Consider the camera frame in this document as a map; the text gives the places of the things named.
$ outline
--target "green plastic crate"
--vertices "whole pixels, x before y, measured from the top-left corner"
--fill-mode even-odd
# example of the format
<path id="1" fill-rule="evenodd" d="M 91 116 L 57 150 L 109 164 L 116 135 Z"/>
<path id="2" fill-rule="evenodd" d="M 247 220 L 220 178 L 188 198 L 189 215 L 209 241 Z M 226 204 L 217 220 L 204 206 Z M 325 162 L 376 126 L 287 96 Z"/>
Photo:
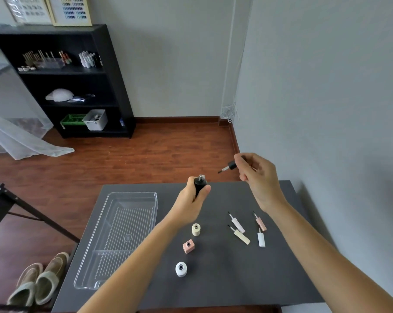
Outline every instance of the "green plastic crate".
<path id="1" fill-rule="evenodd" d="M 60 121 L 63 129 L 65 129 L 64 125 L 85 125 L 82 120 L 86 114 L 68 114 L 65 116 L 63 120 Z"/>

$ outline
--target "slipper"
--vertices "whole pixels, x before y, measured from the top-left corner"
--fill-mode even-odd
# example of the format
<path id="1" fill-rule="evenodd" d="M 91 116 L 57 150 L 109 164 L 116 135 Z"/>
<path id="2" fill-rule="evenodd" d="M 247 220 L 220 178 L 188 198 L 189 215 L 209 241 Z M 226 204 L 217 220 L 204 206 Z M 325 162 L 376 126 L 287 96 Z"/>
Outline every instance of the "slipper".
<path id="1" fill-rule="evenodd" d="M 58 287 L 68 260 L 68 253 L 59 252 L 47 265 L 44 272 L 38 276 L 36 280 L 36 294 L 34 296 L 37 305 L 45 304 L 52 299 L 53 292 Z"/>
<path id="2" fill-rule="evenodd" d="M 28 266 L 18 279 L 15 291 L 7 300 L 8 305 L 32 306 L 36 294 L 36 280 L 43 272 L 43 265 L 35 263 Z"/>

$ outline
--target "hand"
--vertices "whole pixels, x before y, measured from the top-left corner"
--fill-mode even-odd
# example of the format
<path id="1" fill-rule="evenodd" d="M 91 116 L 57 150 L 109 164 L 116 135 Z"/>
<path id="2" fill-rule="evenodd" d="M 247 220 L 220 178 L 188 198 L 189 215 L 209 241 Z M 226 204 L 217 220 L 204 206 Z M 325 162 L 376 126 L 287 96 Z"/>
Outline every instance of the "hand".
<path id="1" fill-rule="evenodd" d="M 239 169 L 240 179 L 250 185 L 254 198 L 264 212 L 269 213 L 276 206 L 288 204 L 280 189 L 273 163 L 256 153 L 236 153 L 234 161 Z"/>
<path id="2" fill-rule="evenodd" d="M 207 184 L 199 191 L 198 196 L 195 198 L 197 191 L 194 185 L 195 178 L 196 177 L 188 178 L 186 187 L 179 192 L 175 204 L 165 216 L 165 219 L 170 221 L 177 229 L 197 219 L 202 204 L 211 191 L 211 186 Z"/>

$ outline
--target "floor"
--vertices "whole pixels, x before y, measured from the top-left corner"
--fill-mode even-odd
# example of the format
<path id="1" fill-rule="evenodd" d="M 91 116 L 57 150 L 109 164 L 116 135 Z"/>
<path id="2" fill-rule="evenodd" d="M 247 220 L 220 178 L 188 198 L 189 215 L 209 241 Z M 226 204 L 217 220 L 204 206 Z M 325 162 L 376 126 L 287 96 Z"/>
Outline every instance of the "floor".
<path id="1" fill-rule="evenodd" d="M 45 140 L 76 151 L 57 158 L 40 155 L 20 161 L 0 154 L 0 182 L 78 237 L 103 184 L 185 182 L 199 174 L 205 174 L 208 182 L 239 180 L 236 170 L 217 174 L 232 160 L 234 150 L 229 128 L 215 123 L 138 124 L 132 139 L 64 140 L 52 130 Z M 19 208 L 12 211 L 24 214 Z M 55 254 L 70 252 L 72 247 L 69 239 L 42 222 L 6 216 L 0 224 L 0 303 L 6 301 L 26 266 L 46 265 Z M 269 312 L 262 307 L 226 311 Z"/>

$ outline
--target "white sheer curtain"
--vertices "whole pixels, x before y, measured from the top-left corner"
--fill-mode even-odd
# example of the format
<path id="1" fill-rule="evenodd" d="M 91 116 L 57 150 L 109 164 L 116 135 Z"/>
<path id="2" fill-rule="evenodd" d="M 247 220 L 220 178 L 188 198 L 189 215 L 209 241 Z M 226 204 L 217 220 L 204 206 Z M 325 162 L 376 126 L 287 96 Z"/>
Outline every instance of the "white sheer curtain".
<path id="1" fill-rule="evenodd" d="M 42 140 L 53 127 L 41 107 L 0 51 L 0 153 L 14 159 L 33 155 L 57 157 L 74 152 L 73 148 L 58 147 Z"/>

